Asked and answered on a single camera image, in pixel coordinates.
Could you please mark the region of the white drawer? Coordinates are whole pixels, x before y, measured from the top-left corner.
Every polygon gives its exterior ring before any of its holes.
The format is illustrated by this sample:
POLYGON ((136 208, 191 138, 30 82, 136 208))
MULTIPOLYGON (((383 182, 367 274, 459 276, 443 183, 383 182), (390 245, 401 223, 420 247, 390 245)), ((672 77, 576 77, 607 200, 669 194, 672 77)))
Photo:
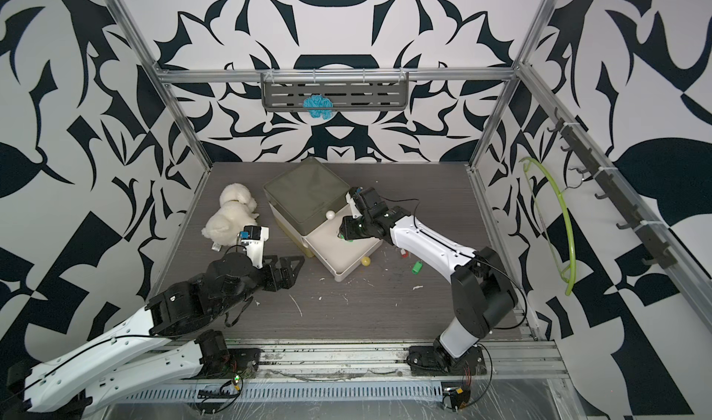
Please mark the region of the white drawer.
POLYGON ((342 282, 362 265, 362 258, 370 257, 383 244, 382 240, 376 238, 354 241, 340 238, 340 221, 340 218, 326 221, 303 238, 336 282, 342 282))

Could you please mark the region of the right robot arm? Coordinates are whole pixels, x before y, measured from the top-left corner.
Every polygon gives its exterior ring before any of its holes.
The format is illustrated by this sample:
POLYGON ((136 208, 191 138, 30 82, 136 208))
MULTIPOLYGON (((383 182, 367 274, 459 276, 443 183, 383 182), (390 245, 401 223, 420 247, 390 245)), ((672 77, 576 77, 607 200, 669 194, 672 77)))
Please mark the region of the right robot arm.
POLYGON ((350 188, 346 201, 352 214, 342 218, 340 237, 380 239, 404 249, 451 285, 454 319, 432 346, 409 349, 408 365, 426 373, 472 372, 481 357, 476 345, 519 305, 517 283, 502 269, 499 254, 489 247, 476 250, 450 240, 372 187, 350 188))

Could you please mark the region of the grey-yellow mini drawer cabinet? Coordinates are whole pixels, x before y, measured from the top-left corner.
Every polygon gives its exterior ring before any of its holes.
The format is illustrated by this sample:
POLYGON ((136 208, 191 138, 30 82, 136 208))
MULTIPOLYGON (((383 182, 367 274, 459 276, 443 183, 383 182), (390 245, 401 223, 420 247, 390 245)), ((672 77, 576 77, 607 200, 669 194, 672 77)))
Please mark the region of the grey-yellow mini drawer cabinet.
POLYGON ((277 224, 308 257, 313 257, 303 238, 339 212, 350 186, 315 158, 307 158, 263 186, 277 224))

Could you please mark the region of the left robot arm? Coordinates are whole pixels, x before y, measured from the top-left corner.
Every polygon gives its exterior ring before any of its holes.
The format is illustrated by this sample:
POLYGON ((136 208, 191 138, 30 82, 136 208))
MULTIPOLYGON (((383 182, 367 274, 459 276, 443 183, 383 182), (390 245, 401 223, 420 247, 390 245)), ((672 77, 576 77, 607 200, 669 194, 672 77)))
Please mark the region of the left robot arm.
POLYGON ((302 256, 269 256, 260 267, 244 253, 227 253, 204 273, 171 285, 106 333, 59 358, 7 373, 5 419, 80 419, 84 414, 176 379, 222 377, 235 370, 224 334, 237 304, 260 291, 296 284, 302 256))

